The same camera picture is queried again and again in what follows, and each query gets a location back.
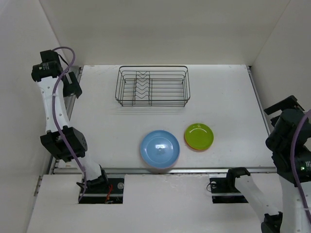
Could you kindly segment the wire dish rack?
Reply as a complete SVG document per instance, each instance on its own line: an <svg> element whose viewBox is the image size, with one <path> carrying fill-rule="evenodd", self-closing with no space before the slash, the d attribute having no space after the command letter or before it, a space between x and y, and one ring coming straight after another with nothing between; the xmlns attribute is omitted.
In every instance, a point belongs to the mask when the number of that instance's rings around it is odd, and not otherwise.
<svg viewBox="0 0 311 233"><path fill-rule="evenodd" d="M184 107L190 100L184 65L120 66L115 99L121 106Z"/></svg>

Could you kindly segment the green plate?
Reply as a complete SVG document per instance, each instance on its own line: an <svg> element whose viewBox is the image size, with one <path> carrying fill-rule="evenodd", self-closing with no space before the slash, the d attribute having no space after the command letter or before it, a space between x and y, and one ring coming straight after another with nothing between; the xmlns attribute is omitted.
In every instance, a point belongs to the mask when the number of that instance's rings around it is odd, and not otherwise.
<svg viewBox="0 0 311 233"><path fill-rule="evenodd" d="M206 147L208 143L213 144L214 133L211 128L202 123L189 125L184 132L184 139L197 148Z"/></svg>

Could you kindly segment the orange plate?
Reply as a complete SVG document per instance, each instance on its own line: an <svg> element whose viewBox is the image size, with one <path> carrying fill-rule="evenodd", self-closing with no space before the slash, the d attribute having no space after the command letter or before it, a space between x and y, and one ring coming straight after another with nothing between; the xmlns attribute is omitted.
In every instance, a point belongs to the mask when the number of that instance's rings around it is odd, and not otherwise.
<svg viewBox="0 0 311 233"><path fill-rule="evenodd" d="M206 147L202 147L202 148L197 148L197 147L192 147L186 140L185 140L185 145L192 151L196 151L196 152L204 152L206 150L208 150L211 147L211 143L208 143Z"/></svg>

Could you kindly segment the blue plate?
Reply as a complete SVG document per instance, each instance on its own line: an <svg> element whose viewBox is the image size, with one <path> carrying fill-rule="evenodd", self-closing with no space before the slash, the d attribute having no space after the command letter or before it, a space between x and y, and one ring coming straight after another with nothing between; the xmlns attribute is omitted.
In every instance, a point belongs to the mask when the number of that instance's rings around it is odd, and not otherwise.
<svg viewBox="0 0 311 233"><path fill-rule="evenodd" d="M179 142L168 131L152 131L142 139L140 144L140 155L143 161L152 168L169 169L173 167L179 154Z"/></svg>

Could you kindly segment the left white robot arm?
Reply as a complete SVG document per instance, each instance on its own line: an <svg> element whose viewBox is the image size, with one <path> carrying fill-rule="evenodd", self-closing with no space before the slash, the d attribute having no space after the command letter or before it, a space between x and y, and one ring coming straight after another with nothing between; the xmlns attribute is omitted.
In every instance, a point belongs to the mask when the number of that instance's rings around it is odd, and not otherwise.
<svg viewBox="0 0 311 233"><path fill-rule="evenodd" d="M58 50L61 47L42 51L42 62L34 65L31 73L40 89L46 117L45 134L40 141L55 159L75 162L84 177L83 182L78 183L83 190L101 193L109 186L106 172L87 155L86 138L71 125L65 106L66 97L78 98L82 94L76 75L70 71L75 58L63 68L64 59Z"/></svg>

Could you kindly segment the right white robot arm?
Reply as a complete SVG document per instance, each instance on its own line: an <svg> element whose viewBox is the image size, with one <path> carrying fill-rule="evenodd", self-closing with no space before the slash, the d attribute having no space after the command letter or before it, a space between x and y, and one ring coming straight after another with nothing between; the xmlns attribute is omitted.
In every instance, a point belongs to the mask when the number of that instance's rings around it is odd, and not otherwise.
<svg viewBox="0 0 311 233"><path fill-rule="evenodd" d="M305 111L293 95L264 109L273 130L265 141L272 152L282 190L283 210L279 211L257 187L244 167L228 170L226 188L239 191L255 211L263 233L309 233L311 231L311 112Z"/></svg>

